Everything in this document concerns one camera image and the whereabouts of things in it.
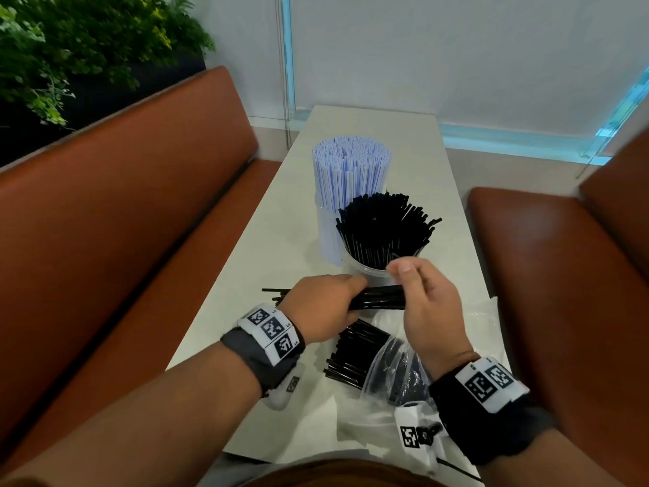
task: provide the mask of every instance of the person's right hand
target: person's right hand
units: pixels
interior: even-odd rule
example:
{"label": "person's right hand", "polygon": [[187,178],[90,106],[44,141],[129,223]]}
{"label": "person's right hand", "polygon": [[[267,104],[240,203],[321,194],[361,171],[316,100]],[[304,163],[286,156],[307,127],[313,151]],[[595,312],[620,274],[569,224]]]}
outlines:
{"label": "person's right hand", "polygon": [[458,290],[430,261],[399,258],[386,270],[404,288],[406,336],[433,379],[480,358],[466,336]]}

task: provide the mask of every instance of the artificial plant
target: artificial plant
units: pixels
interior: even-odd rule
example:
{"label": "artificial plant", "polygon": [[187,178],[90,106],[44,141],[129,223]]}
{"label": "artificial plant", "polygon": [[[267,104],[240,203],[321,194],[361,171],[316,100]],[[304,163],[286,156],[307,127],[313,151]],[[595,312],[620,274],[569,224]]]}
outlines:
{"label": "artificial plant", "polygon": [[188,14],[192,0],[0,0],[0,99],[22,100],[64,124],[62,97],[76,74],[134,89],[132,62],[174,63],[214,42]]}

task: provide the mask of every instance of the brown leather bench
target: brown leather bench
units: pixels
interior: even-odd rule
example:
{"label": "brown leather bench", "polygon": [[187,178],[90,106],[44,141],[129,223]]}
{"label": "brown leather bench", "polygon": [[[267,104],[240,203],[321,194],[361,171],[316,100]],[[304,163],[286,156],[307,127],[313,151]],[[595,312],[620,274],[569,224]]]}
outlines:
{"label": "brown leather bench", "polygon": [[649,485],[649,130],[582,200],[475,188],[485,269],[523,379],[564,433],[629,487]]}
{"label": "brown leather bench", "polygon": [[279,168],[257,148],[220,67],[0,175],[0,474],[164,371]]}

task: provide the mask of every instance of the container of black straws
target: container of black straws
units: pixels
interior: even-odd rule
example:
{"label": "container of black straws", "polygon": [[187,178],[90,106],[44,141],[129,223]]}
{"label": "container of black straws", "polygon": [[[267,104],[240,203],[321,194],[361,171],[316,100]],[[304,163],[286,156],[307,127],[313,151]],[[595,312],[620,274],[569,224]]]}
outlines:
{"label": "container of black straws", "polygon": [[357,196],[336,219],[345,246],[343,271],[367,278],[370,287],[393,285],[387,264],[403,256],[418,256],[430,242],[435,225],[409,196],[375,193]]}

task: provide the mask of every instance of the table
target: table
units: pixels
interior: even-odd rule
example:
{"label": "table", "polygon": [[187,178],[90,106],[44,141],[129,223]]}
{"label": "table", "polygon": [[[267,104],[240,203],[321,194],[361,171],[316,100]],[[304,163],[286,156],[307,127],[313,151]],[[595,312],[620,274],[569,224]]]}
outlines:
{"label": "table", "polygon": [[[374,138],[388,147],[393,158],[387,190],[408,194],[430,217],[443,218],[422,256],[456,284],[465,303],[489,298],[435,117],[316,106],[169,367],[216,342],[255,304],[271,302],[272,295],[262,293],[262,287],[292,287],[301,277],[340,273],[319,252],[312,150],[321,140],[345,134]],[[481,335],[470,337],[477,345],[475,339]],[[346,393],[340,388],[348,387],[322,374],[332,350],[331,342],[311,345],[301,358],[306,373],[288,408],[274,412],[258,403],[225,451],[284,463],[324,451],[365,447],[337,430],[334,394]],[[367,448],[385,453],[372,445]],[[449,460],[475,472],[457,450],[449,453]],[[440,480],[480,485],[446,467],[441,468]]]}

